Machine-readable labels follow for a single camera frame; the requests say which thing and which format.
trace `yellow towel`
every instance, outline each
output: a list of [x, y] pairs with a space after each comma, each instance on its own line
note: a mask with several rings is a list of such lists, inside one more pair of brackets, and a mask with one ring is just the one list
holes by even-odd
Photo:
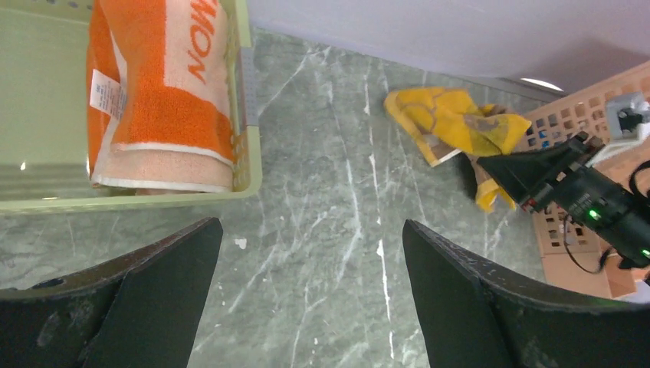
[[498, 195], [515, 208], [514, 200], [476, 163], [476, 158], [512, 153], [530, 121], [498, 105], [479, 107], [466, 90], [443, 87], [393, 91], [384, 106], [413, 138], [429, 165], [440, 163], [425, 138], [429, 134], [468, 154], [477, 176], [476, 203], [484, 211], [492, 212]]

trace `plastic basket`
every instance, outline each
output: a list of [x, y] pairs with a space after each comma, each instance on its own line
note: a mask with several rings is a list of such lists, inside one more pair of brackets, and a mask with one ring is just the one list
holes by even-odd
[[[598, 84], [594, 84], [580, 92], [571, 94], [561, 100], [554, 101], [528, 113], [526, 118], [532, 121], [533, 126], [528, 130], [527, 136], [520, 142], [518, 150], [536, 150], [554, 146], [561, 143], [579, 131], [586, 131], [590, 135], [600, 137], [605, 143], [610, 141], [606, 122], [605, 106], [613, 97], [641, 91], [645, 99], [650, 101], [650, 62], [634, 67], [624, 73], [618, 74]], [[609, 178], [628, 187], [629, 176], [642, 162], [650, 159], [650, 140], [641, 146], [626, 151], [599, 163], [596, 168]], [[638, 175], [639, 188], [650, 186], [650, 173], [642, 172]], [[598, 235], [587, 228], [568, 225], [563, 228], [563, 219], [566, 213], [556, 205], [550, 205], [546, 211], [533, 215], [537, 241], [544, 263], [547, 279], [558, 286], [567, 286], [569, 289], [594, 294], [602, 297], [618, 297], [634, 292], [632, 277], [627, 271], [608, 268], [602, 276], [592, 276], [576, 271], [574, 264], [566, 263], [566, 250], [563, 245], [564, 232], [571, 239], [569, 248], [572, 253], [581, 255], [585, 266], [595, 268], [602, 250], [608, 248]], [[571, 275], [562, 272], [561, 268], [571, 268]], [[588, 284], [594, 285], [595, 278], [602, 277], [598, 282], [607, 285], [609, 289], [597, 291], [588, 289]]]
[[0, 0], [0, 213], [203, 205], [254, 195], [261, 149], [245, 0], [228, 13], [233, 192], [133, 195], [87, 174], [85, 57], [93, 0]]

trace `care label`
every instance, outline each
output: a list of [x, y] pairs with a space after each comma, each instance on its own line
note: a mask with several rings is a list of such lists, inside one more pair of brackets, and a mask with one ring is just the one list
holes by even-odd
[[95, 69], [90, 84], [90, 106], [120, 120], [126, 108], [126, 91], [119, 82]]

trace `towel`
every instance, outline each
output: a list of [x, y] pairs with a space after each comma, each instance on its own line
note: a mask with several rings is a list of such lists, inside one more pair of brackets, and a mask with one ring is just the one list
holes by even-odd
[[[388, 114], [413, 138], [427, 163], [442, 162], [437, 151], [457, 149], [468, 155], [476, 174], [475, 201], [486, 212], [502, 196], [512, 209], [514, 200], [481, 168], [481, 156], [512, 153], [530, 127], [530, 121], [498, 105], [477, 106], [466, 90], [425, 87], [393, 91], [384, 103]], [[440, 145], [427, 143], [427, 135]]]
[[141, 193], [230, 191], [221, 4], [96, 0], [89, 32], [91, 182]]

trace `orange and white towel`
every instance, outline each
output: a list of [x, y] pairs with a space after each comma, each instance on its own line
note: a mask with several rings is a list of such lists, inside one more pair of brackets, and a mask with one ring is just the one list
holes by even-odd
[[94, 185], [231, 190], [227, 37], [218, 0], [95, 1], [86, 66]]

